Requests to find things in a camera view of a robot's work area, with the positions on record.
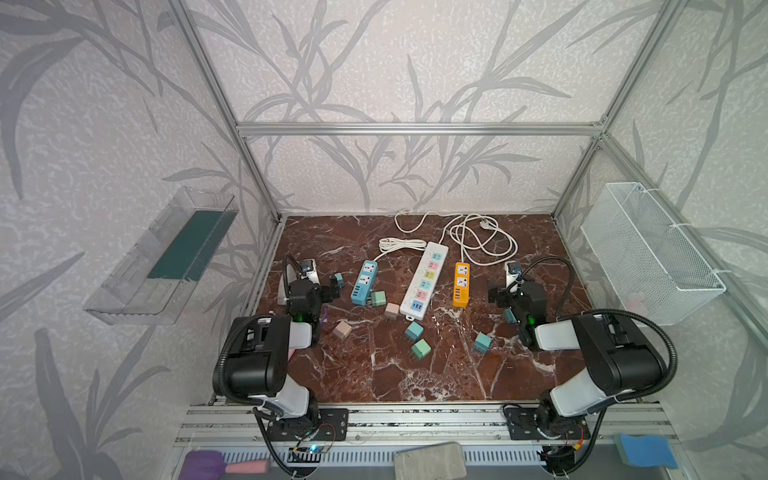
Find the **orange power strip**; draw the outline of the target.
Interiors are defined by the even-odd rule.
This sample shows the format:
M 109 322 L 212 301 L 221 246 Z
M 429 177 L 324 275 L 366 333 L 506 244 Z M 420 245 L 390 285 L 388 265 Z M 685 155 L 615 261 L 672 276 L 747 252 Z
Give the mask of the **orange power strip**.
M 454 286 L 452 304 L 454 307 L 466 308 L 469 304 L 470 265 L 457 262 L 454 269 Z

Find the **white multicolour power strip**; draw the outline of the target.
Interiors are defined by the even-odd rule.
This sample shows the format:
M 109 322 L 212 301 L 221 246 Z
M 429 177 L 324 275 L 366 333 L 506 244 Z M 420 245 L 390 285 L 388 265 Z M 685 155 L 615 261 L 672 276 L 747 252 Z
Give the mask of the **white multicolour power strip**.
M 422 320 L 435 292 L 437 281 L 448 256 L 445 245 L 428 242 L 408 286 L 399 312 L 414 320 Z

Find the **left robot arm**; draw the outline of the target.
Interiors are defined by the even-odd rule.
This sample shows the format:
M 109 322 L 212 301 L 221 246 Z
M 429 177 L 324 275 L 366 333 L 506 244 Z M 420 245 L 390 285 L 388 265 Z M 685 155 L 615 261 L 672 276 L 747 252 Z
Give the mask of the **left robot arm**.
M 322 331 L 321 310 L 340 296 L 332 279 L 319 285 L 302 278 L 288 284 L 286 311 L 233 321 L 212 374 L 214 393 L 255 407 L 265 422 L 314 428 L 320 424 L 314 393 L 288 374 L 290 354 L 315 347 Z

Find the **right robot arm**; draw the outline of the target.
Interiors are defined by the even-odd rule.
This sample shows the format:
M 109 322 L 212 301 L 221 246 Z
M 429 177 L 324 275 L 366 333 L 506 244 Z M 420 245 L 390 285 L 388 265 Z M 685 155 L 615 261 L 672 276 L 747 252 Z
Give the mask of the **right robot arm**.
M 679 358 L 671 338 L 651 320 L 620 309 L 595 309 L 547 319 L 547 296 L 535 282 L 492 286 L 488 298 L 517 326 L 531 351 L 579 351 L 585 367 L 544 392 L 536 407 L 502 408 L 513 439 L 563 439 L 586 431 L 586 417 L 663 390 Z

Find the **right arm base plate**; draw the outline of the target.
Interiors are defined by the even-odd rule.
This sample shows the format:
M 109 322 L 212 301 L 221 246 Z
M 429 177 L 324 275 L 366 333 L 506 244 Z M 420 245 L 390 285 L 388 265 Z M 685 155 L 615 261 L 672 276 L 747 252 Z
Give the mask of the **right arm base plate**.
M 563 417 L 548 407 L 506 404 L 502 407 L 511 440 L 583 442 L 591 438 L 584 416 Z

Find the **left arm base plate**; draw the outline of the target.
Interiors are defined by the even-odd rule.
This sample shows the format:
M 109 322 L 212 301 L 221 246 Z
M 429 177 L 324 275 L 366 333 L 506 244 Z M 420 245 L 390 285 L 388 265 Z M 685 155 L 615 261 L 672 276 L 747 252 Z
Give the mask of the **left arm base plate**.
M 270 421 L 268 438 L 272 441 L 298 441 L 309 436 L 312 440 L 344 441 L 349 426 L 349 410 L 346 408 L 320 408 L 310 410 L 305 416 Z

